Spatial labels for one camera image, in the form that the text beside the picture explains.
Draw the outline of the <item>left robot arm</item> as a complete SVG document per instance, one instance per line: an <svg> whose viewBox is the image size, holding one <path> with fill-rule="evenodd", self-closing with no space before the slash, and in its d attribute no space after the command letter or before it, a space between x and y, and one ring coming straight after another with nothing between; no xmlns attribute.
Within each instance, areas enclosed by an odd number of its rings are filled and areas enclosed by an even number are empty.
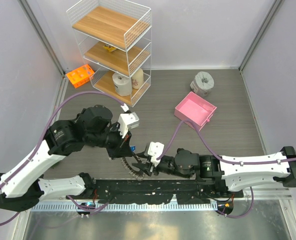
<svg viewBox="0 0 296 240"><path fill-rule="evenodd" d="M87 173L71 178L44 179L53 165L79 152L84 146L105 148L112 159L132 157L130 129L139 125L136 113L126 111L112 123L112 112L102 106L84 108L76 118L58 120L45 133L39 148L7 173L0 173L0 209L22 212L40 201L73 196L89 199L95 192L95 180Z"/></svg>

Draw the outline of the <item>blue tagged key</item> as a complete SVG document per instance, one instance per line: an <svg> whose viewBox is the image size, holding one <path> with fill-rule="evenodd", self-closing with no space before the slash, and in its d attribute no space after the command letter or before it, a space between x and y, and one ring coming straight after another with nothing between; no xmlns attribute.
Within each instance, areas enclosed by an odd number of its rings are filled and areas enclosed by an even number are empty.
<svg viewBox="0 0 296 240"><path fill-rule="evenodd" d="M134 152L136 150L136 146L132 145L132 146L130 146L130 149L132 152Z"/></svg>

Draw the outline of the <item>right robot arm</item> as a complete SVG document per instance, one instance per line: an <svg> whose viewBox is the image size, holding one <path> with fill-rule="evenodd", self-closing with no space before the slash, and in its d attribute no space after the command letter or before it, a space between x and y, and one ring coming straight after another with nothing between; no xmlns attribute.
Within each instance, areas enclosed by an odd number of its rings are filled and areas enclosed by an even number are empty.
<svg viewBox="0 0 296 240"><path fill-rule="evenodd" d="M285 146L274 154L250 157L215 157L179 148L175 156L164 155L158 164L154 164L148 154L144 153L142 157L147 161L133 166L145 174L165 173L186 179L195 177L201 183L214 183L214 192L220 197L269 183L296 188L296 151L292 146Z"/></svg>

